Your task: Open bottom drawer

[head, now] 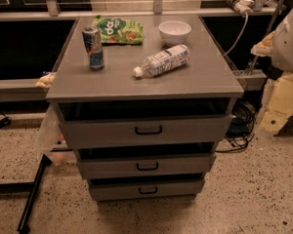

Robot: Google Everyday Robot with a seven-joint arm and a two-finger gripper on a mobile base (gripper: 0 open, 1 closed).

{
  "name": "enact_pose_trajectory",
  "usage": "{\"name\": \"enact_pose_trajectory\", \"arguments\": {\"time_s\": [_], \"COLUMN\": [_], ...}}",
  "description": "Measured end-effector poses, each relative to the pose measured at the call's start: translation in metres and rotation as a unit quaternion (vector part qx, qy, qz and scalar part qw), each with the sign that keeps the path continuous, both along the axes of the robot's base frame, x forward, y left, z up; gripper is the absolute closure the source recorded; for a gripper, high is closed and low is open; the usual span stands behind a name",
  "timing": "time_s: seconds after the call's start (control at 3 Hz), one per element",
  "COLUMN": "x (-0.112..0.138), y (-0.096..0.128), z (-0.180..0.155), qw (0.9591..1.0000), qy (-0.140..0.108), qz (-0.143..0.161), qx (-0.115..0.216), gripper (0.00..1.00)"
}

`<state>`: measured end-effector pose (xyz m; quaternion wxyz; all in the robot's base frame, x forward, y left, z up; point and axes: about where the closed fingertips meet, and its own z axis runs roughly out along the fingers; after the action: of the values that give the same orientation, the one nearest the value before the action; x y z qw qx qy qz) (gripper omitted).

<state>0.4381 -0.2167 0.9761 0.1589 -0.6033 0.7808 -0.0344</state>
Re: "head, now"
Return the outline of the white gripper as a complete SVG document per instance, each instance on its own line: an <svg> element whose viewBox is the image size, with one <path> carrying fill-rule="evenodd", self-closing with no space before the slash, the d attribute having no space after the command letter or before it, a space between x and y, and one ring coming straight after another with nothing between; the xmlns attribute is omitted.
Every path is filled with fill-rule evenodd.
<svg viewBox="0 0 293 234"><path fill-rule="evenodd" d="M274 32L269 33L251 48L250 53L258 57L270 57L273 37ZM264 107L259 126L276 135L293 116L293 73L283 74L273 83L271 96L264 103Z"/></svg>

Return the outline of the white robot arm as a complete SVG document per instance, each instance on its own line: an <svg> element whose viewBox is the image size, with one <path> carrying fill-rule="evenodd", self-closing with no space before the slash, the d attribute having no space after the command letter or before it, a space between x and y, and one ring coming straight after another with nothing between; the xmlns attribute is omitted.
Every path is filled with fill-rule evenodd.
<svg viewBox="0 0 293 234"><path fill-rule="evenodd" d="M293 8L275 31L254 45L251 53L270 57L272 66L282 71L275 81L264 87L259 129L276 135L293 116Z"/></svg>

